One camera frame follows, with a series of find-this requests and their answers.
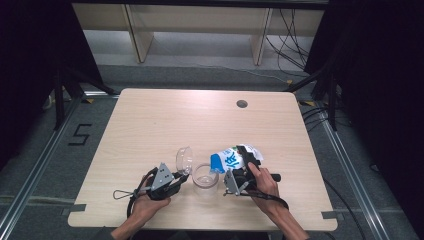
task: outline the forearm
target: forearm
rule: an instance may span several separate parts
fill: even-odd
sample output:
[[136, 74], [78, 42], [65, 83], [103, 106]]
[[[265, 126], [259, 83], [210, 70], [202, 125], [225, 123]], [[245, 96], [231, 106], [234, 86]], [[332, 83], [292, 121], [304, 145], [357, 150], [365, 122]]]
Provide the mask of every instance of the forearm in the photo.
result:
[[283, 232], [287, 240], [304, 240], [309, 238], [309, 235], [303, 230], [288, 209], [278, 208], [275, 213], [268, 216]]
[[115, 240], [126, 240], [143, 226], [144, 222], [142, 220], [130, 216], [120, 227], [113, 230], [111, 234]]

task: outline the wooden table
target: wooden table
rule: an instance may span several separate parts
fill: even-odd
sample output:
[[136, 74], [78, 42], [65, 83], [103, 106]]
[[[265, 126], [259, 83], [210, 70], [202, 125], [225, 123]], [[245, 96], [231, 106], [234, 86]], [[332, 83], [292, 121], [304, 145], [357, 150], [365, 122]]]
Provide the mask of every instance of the wooden table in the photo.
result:
[[[239, 100], [248, 106], [238, 107]], [[190, 146], [200, 164], [240, 143], [260, 150], [262, 167], [281, 174], [280, 196], [304, 229], [336, 229], [337, 221], [321, 214], [333, 208], [293, 94], [163, 89], [122, 91], [75, 202], [86, 209], [72, 212], [69, 224], [117, 227], [128, 198], [114, 200], [115, 190], [133, 191], [161, 162], [175, 172], [180, 147]], [[145, 228], [277, 230], [249, 197], [224, 197], [222, 181], [210, 198], [195, 194], [193, 185], [189, 178]]]

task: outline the transparent container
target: transparent container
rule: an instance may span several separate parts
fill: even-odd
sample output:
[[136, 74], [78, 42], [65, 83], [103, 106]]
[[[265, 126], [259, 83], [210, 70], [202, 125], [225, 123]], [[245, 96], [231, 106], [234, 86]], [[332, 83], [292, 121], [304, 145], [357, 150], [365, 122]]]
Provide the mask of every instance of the transparent container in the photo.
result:
[[177, 152], [176, 165], [177, 171], [183, 175], [189, 175], [192, 171], [193, 151], [190, 147], [180, 148]]
[[219, 174], [210, 169], [209, 163], [203, 163], [192, 172], [194, 192], [200, 196], [212, 196], [218, 190]]

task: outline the metal frame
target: metal frame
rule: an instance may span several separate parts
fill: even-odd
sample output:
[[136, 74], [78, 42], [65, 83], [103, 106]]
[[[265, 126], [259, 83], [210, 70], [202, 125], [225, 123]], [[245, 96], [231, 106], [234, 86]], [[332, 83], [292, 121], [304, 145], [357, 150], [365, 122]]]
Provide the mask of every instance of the metal frame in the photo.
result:
[[47, 165], [49, 164], [51, 156], [55, 152], [58, 143], [68, 126], [69, 120], [71, 119], [73, 113], [79, 106], [80, 102], [81, 98], [75, 98], [71, 101], [71, 104], [68, 107], [67, 114], [62, 125], [53, 132], [49, 142], [47, 143], [46, 147], [44, 148], [37, 162], [35, 163], [33, 169], [31, 170], [31, 173], [25, 180], [24, 185], [13, 199], [13, 202], [10, 204], [6, 214], [1, 219], [0, 239], [6, 240], [12, 233], [12, 230], [15, 227], [22, 212], [24, 211], [30, 196], [37, 187], [38, 182], [40, 181]]
[[[320, 113], [321, 119], [327, 119], [326, 114]], [[337, 154], [337, 157], [342, 165], [342, 168], [345, 172], [346, 178], [352, 187], [353, 193], [355, 194], [356, 199], [358, 200], [359, 206], [361, 207], [365, 219], [370, 226], [372, 233], [374, 234], [375, 239], [390, 239], [386, 227], [375, 208], [367, 190], [365, 189], [362, 181], [356, 172], [355, 167], [353, 166], [349, 155], [347, 154], [342, 141], [337, 134], [337, 131], [334, 131], [332, 126], [328, 121], [324, 122], [324, 129], [330, 139], [331, 144], [334, 147], [334, 150]]]

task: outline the blue label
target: blue label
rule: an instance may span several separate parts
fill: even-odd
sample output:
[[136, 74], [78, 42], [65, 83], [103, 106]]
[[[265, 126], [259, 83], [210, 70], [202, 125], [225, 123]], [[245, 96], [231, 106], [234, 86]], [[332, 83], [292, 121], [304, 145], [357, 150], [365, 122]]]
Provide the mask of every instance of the blue label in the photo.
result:
[[216, 153], [211, 155], [211, 171], [225, 173], [224, 168], [222, 167], [221, 158]]

